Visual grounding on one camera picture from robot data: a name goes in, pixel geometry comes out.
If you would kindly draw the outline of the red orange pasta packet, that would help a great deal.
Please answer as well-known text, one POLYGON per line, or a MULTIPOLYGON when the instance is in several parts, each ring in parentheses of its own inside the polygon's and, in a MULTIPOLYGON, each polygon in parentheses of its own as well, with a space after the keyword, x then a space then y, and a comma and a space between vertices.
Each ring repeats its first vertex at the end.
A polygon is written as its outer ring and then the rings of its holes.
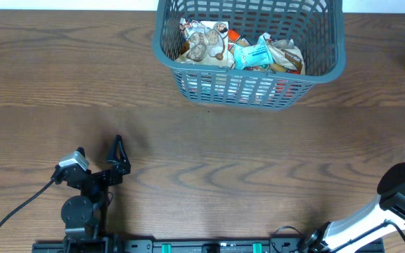
MULTIPOLYGON (((233 30, 229 30, 228 38, 229 38, 229 51, 232 52, 232 54, 234 54, 234 48, 237 45, 244 46, 244 47, 254 46, 246 38, 240 36, 239 33, 234 32, 233 30)), ((276 72, 272 71, 272 69, 270 68, 270 64, 258 65, 255 67, 246 67, 244 70, 276 73, 276 72)))

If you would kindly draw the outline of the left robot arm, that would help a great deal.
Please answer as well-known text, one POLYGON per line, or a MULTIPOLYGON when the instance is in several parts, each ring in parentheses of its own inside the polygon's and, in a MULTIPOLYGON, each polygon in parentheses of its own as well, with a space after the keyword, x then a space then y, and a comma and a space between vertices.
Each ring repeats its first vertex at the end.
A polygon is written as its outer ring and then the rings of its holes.
POLYGON ((109 187, 121 184, 131 172, 122 137, 116 135, 106 162, 111 168, 99 172, 89 169, 85 151, 79 147, 64 156, 51 177, 55 184, 65 182, 80 191, 68 199, 61 209, 65 224, 65 252, 123 252, 118 236, 106 231, 108 207, 113 194, 109 187))

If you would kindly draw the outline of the multicolour tissue pack box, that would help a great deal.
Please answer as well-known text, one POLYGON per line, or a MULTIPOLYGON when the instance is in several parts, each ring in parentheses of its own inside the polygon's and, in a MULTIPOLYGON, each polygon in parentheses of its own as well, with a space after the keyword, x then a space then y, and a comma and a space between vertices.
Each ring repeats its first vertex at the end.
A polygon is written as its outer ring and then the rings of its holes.
POLYGON ((282 92, 281 87, 272 84, 268 79, 265 82, 257 82, 255 79, 242 82, 234 79, 227 84, 203 82, 200 86, 195 82, 190 82, 188 87, 189 90, 186 91, 185 85, 181 86, 184 94, 192 100, 243 105, 272 102, 282 92))

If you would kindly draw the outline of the dark grey plastic basket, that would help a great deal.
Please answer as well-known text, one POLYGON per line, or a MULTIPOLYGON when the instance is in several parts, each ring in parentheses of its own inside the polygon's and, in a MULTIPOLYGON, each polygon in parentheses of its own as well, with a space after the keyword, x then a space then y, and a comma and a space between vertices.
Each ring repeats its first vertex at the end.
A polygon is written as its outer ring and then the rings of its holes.
POLYGON ((337 79, 345 68, 342 0, 159 0, 153 51, 171 69, 181 94, 201 103, 280 110, 316 84, 337 79), (293 39, 302 51, 305 75, 177 63, 184 38, 180 19, 226 21, 248 41, 268 32, 293 39))

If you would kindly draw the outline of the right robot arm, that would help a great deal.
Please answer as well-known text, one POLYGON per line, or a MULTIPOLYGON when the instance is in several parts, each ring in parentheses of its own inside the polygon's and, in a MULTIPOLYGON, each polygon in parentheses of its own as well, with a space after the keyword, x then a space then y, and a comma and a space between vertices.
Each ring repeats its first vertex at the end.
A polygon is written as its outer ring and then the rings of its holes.
POLYGON ((329 221, 316 229, 301 252, 356 252, 393 232, 405 242, 405 162, 392 166, 381 178, 377 195, 348 218, 329 221))

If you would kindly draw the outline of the teal white snack packet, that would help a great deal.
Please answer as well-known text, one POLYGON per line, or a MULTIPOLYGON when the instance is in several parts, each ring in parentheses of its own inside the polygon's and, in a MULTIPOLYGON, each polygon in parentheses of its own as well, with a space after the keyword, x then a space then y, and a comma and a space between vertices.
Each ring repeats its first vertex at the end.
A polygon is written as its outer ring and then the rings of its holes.
POLYGON ((248 47, 237 45, 234 48, 233 56, 237 70, 243 70, 246 67, 272 64, 274 62, 272 54, 265 43, 248 47))

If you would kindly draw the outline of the beige grain pouch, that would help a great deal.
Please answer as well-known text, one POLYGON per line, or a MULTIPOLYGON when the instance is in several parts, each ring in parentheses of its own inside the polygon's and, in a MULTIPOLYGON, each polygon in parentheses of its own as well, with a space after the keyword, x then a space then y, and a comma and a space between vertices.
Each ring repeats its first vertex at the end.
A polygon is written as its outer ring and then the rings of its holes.
POLYGON ((306 74, 302 52, 292 39, 273 40, 270 34, 264 33, 258 42, 264 42, 267 46, 274 61, 270 64, 273 72, 306 74))
POLYGON ((236 66, 229 50, 229 23, 180 19, 179 31, 185 42, 174 61, 192 65, 236 66))

